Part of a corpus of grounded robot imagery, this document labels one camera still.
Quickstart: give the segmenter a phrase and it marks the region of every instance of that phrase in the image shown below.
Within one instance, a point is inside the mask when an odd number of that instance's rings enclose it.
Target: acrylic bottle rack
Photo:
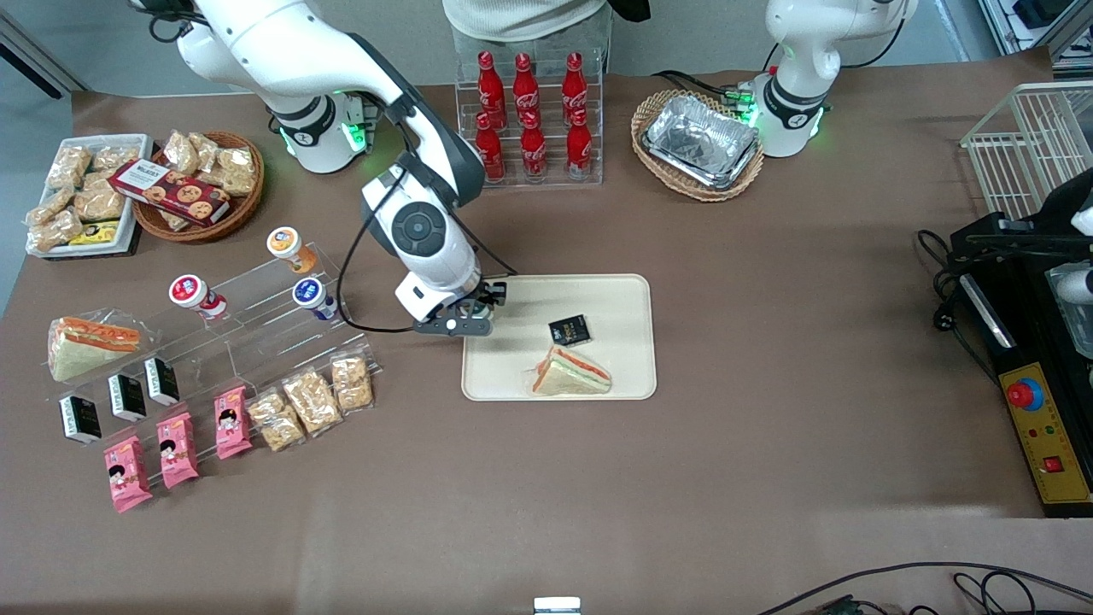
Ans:
[[[308,246],[319,257],[315,268],[305,273],[318,277],[333,293],[340,270],[314,243]],[[95,404],[101,440],[85,448],[98,453],[131,436],[138,436],[144,449],[144,464],[153,486],[158,484],[158,445],[155,425],[181,412],[189,412],[193,424],[198,461],[215,452],[213,400],[220,393],[244,386],[247,398],[275,386],[291,374],[314,367],[329,381],[329,356],[338,351],[367,345],[367,339],[344,323],[340,317],[318,320],[299,307],[292,297],[293,285],[304,275],[295,273],[283,260],[270,260],[236,275],[213,288],[227,298],[228,317],[204,322],[195,312],[172,307],[142,320],[156,335],[152,348],[142,348],[114,364],[81,375],[63,383],[69,390],[50,400],[55,411],[60,399],[77,395]],[[375,371],[371,348],[366,353]],[[144,360],[158,357],[174,368],[181,400],[163,406],[148,399]],[[107,379],[124,374],[139,380],[145,394],[146,418],[129,423],[110,413]],[[57,426],[60,438],[61,426]],[[251,436],[258,433],[251,427]]]
[[[566,172],[567,153],[565,146],[568,130],[562,120],[562,80],[565,78],[565,59],[569,51],[579,51],[584,58],[583,71],[588,83],[588,130],[592,133],[592,165],[588,178],[576,181]],[[540,52],[532,58],[532,71],[539,82],[539,111],[542,131],[546,138],[546,177],[540,184],[530,184],[524,175],[524,158],[520,153],[520,134],[524,128],[516,116],[513,103],[513,81],[516,79],[515,54],[494,54],[494,68],[505,85],[505,108],[508,126],[498,130],[501,152],[505,161],[505,178],[485,187],[514,186],[586,186],[603,182],[603,68],[598,49],[569,49],[554,54]],[[478,132],[474,117],[482,110],[478,91],[479,67],[477,62],[459,63],[456,67],[456,108],[459,113],[459,133],[472,144]]]

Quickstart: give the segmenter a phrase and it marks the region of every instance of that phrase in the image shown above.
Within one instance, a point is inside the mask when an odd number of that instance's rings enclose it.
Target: coca-cola bottle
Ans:
[[[524,125],[524,134],[520,135],[524,175],[529,184],[542,184],[546,178],[546,139],[539,128],[539,114],[521,111],[520,123]]]
[[[505,108],[505,85],[493,68],[493,54],[479,54],[479,98],[482,110],[490,116],[490,126],[494,130],[504,130],[508,126],[508,110]]]
[[[501,157],[501,138],[491,126],[490,114],[484,110],[479,111],[474,119],[479,126],[478,134],[474,135],[474,144],[482,157],[482,165],[485,166],[485,180],[496,184],[505,178],[505,161]]]
[[[588,83],[585,81],[585,73],[580,70],[580,54],[574,51],[565,59],[566,73],[562,80],[562,121],[568,128],[571,118],[575,109],[585,108],[588,100]]]
[[[588,131],[588,111],[573,109],[573,126],[565,138],[568,155],[566,170],[574,181],[584,181],[592,170],[592,133]]]
[[[539,82],[531,74],[531,58],[527,54],[516,55],[513,99],[516,100],[516,113],[521,121],[525,113],[533,113],[539,117]]]

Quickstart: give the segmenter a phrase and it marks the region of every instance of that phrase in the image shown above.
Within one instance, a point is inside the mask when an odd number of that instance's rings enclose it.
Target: foil container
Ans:
[[[695,96],[675,96],[642,134],[642,144],[703,185],[726,190],[759,151],[759,131]]]

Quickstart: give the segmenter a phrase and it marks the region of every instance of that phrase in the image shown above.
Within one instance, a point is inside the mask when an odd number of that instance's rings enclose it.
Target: woven basket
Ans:
[[[262,154],[258,151],[258,147],[254,143],[235,134],[233,132],[219,132],[209,131],[204,133],[205,137],[211,139],[214,143],[221,147],[247,147],[250,150],[250,157],[255,163],[255,170],[257,176],[255,177],[255,190],[245,197],[235,197],[232,199],[232,209],[228,211],[227,215],[222,220],[218,221],[212,226],[208,228],[191,224],[177,233],[171,229],[167,225],[167,221],[160,215],[160,210],[143,202],[133,201],[133,213],[137,214],[137,221],[144,230],[152,233],[153,235],[167,239],[171,241],[179,243],[207,243],[214,241],[219,238],[223,238],[243,226],[244,222],[254,215],[255,210],[258,209],[258,202],[262,198],[262,182],[266,179],[265,164],[262,163]],[[156,164],[164,164],[166,157],[163,155],[163,150],[156,152],[152,156],[152,162]]]
[[[634,153],[637,157],[657,176],[658,179],[663,181],[666,186],[680,192],[681,194],[686,194],[693,199],[705,201],[705,202],[718,202],[724,200],[729,200],[730,198],[744,191],[753,180],[755,176],[759,175],[761,168],[763,168],[763,146],[760,145],[759,151],[752,156],[751,162],[748,166],[740,173],[737,180],[728,190],[718,191],[704,186],[701,181],[694,177],[683,173],[679,168],[675,168],[671,164],[655,157],[645,151],[642,146],[642,133],[645,129],[649,127],[650,123],[660,115],[660,111],[668,104],[668,100],[674,98],[675,96],[691,95],[697,97],[700,100],[706,104],[709,108],[724,113],[725,115],[730,115],[728,107],[718,103],[714,98],[705,94],[697,94],[694,92],[687,92],[685,90],[665,90],[663,92],[658,92],[648,98],[644,103],[637,106],[637,110],[634,113],[634,117],[630,120],[630,137],[631,144],[634,146]]]

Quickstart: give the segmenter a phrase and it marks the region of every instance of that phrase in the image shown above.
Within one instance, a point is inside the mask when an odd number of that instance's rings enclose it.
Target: white sweater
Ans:
[[[518,43],[588,19],[607,0],[444,0],[451,26],[472,38]]]

